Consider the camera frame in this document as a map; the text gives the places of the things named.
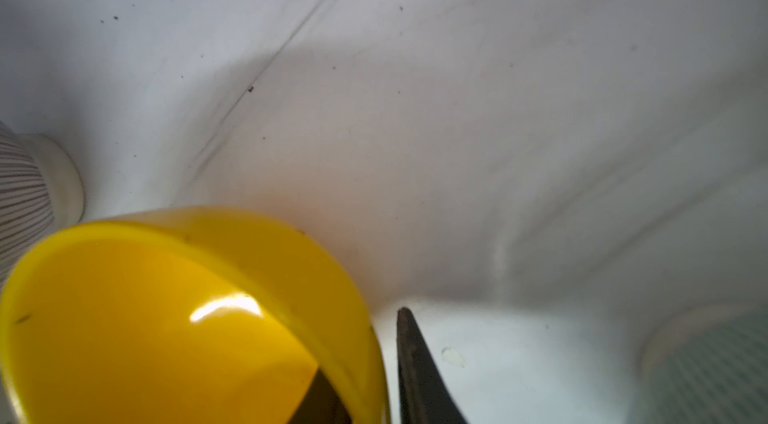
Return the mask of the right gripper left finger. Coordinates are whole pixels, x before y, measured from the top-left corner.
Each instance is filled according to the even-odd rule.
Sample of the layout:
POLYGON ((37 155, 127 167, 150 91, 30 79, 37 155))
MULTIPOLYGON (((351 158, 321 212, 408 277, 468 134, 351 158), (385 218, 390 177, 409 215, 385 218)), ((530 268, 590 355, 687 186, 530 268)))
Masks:
POLYGON ((307 391, 288 424, 351 424, 351 415, 321 368, 315 372, 307 391))

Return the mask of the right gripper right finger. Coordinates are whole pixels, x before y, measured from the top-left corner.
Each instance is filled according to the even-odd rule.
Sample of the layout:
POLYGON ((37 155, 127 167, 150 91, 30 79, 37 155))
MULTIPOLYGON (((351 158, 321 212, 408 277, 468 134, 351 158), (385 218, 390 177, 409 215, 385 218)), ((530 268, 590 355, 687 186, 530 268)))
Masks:
POLYGON ((400 422, 467 424, 440 375, 412 311, 397 311, 400 422))

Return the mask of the yellow plastic bowl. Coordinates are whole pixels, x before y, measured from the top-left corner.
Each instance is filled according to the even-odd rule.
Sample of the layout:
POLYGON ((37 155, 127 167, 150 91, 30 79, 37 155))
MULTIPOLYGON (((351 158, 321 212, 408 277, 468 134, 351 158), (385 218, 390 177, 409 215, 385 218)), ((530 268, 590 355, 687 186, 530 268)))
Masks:
POLYGON ((321 368, 391 419, 368 308, 305 231, 220 207, 76 225, 17 262, 1 376, 19 423, 287 423, 321 368))

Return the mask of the pale mint green bowl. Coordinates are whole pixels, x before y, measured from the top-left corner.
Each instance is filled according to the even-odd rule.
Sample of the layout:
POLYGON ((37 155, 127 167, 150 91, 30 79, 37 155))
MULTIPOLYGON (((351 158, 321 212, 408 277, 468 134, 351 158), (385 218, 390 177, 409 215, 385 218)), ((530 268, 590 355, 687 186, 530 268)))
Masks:
POLYGON ((649 339, 628 423, 765 423, 767 307, 684 312, 649 339))

